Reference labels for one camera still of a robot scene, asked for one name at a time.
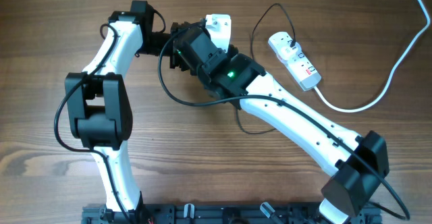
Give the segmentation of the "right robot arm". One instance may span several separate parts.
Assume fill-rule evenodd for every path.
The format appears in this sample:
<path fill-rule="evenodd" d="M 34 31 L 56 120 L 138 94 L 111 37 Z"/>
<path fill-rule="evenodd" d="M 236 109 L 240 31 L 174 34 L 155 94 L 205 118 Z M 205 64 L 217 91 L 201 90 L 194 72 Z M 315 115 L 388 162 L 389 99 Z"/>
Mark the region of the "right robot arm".
<path fill-rule="evenodd" d="M 286 91 L 264 67 L 238 53 L 227 55 L 202 28 L 173 42 L 173 52 L 221 99 L 280 131 L 330 176 L 320 213 L 332 223 L 357 217 L 389 173 L 387 146 L 374 131 L 366 136 L 323 117 Z"/>

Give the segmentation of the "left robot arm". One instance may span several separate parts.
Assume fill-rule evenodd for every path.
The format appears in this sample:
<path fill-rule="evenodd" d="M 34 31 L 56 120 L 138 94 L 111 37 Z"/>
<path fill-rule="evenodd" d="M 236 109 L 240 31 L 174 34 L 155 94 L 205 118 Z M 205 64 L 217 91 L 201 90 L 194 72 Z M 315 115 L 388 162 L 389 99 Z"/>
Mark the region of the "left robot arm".
<path fill-rule="evenodd" d="M 172 35 L 189 25 L 174 23 L 169 32 L 153 31 L 159 12 L 147 1 L 134 0 L 129 11 L 115 11 L 100 27 L 104 42 L 94 60 L 80 73 L 65 78 L 65 98 L 73 137 L 97 163 L 106 203 L 82 210 L 83 223 L 154 223 L 137 186 L 128 139 L 133 116 L 124 78 L 134 57 L 141 54 L 170 56 L 162 48 Z"/>

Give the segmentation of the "white charger plug adapter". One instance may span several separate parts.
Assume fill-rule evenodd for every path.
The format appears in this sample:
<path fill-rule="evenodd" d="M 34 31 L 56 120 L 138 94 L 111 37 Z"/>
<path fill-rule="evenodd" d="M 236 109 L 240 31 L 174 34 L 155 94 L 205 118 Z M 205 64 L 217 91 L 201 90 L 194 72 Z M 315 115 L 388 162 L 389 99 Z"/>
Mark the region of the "white charger plug adapter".
<path fill-rule="evenodd" d="M 300 45 L 290 47 L 289 45 L 277 49 L 277 57 L 282 63 L 287 63 L 289 60 L 301 54 L 302 49 Z"/>

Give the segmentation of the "white power strip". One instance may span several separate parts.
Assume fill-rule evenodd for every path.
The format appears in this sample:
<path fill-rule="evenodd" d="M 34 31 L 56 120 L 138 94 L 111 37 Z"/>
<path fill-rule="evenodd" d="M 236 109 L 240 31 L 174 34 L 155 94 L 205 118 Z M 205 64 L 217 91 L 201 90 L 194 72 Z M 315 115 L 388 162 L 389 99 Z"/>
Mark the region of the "white power strip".
<path fill-rule="evenodd" d="M 294 39 L 287 32 L 277 32 L 273 34 L 268 40 L 268 44 L 276 54 L 276 57 L 278 48 L 287 45 L 290 47 L 300 45 L 298 42 L 295 42 L 294 45 L 292 45 L 293 42 Z M 284 64 L 303 91 L 308 91 L 315 88 L 321 81 L 320 73 L 308 60 L 303 51 L 301 54 L 289 60 L 287 63 L 282 64 Z"/>

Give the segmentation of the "black mounting rail base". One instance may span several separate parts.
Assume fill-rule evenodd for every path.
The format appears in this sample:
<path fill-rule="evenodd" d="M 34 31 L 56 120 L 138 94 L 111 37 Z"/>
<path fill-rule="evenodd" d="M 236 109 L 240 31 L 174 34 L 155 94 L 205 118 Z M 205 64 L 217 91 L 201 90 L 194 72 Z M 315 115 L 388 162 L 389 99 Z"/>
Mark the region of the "black mounting rail base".
<path fill-rule="evenodd" d="M 274 205 L 274 214 L 267 217 L 257 204 L 254 205 L 195 205 L 148 204 L 144 216 L 136 217 L 134 223 L 156 224 L 209 224 L 209 223 L 330 223 L 319 213 L 319 202 L 295 202 Z M 364 207 L 357 217 L 348 218 L 344 223 L 380 224 L 381 210 L 374 206 Z M 105 205 L 87 206 L 82 210 L 81 223 L 130 223 L 122 212 L 115 213 Z"/>

